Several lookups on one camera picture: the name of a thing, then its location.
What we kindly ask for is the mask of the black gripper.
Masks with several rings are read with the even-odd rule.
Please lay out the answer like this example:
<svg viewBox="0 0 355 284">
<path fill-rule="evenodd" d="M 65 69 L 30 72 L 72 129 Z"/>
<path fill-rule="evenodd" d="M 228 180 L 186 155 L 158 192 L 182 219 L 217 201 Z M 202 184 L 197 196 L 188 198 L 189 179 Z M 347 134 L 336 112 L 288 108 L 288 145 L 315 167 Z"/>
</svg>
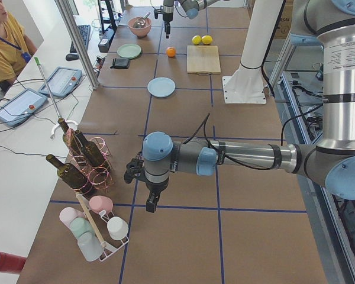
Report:
<svg viewBox="0 0 355 284">
<path fill-rule="evenodd" d="M 170 37 L 170 22 L 173 21 L 173 12 L 174 7 L 163 7 L 163 21 L 164 24 L 164 31 L 166 33 L 166 38 Z"/>
<path fill-rule="evenodd" d="M 168 184 L 169 184 L 169 179 L 166 179 L 162 182 L 151 182 L 149 180 L 146 180 L 146 186 L 150 191 L 149 197 L 146 200 L 147 212 L 156 211 L 160 194 L 168 187 Z"/>
</svg>

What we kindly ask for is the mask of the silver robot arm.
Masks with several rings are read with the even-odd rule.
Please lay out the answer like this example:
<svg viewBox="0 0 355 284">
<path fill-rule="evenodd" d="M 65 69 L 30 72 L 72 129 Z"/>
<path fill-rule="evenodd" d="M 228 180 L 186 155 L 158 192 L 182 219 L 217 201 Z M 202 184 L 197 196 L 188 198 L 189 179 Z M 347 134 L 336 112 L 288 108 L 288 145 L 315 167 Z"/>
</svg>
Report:
<svg viewBox="0 0 355 284">
<path fill-rule="evenodd" d="M 180 3 L 181 7 L 183 8 L 184 12 L 186 13 L 186 16 L 189 19 L 194 19 L 200 10 L 206 9 L 208 6 L 218 2 L 218 0 L 212 0 L 212 1 L 207 1 L 207 0 L 183 0 L 183 1 L 178 1 Z M 164 31 L 166 33 L 166 38 L 170 37 L 171 33 L 171 25 L 170 23 L 173 21 L 173 13 L 174 13 L 174 8 L 175 8 L 175 1 L 173 0 L 164 0 L 163 5 L 161 7 L 161 13 L 163 17 L 163 23 L 164 23 Z"/>
<path fill-rule="evenodd" d="M 355 200 L 355 1 L 295 1 L 292 40 L 317 39 L 324 48 L 322 138 L 314 145 L 257 145 L 191 138 L 173 141 L 153 132 L 143 142 L 141 175 L 154 212 L 172 172 L 212 175 L 217 165 L 283 169 Z"/>
</svg>

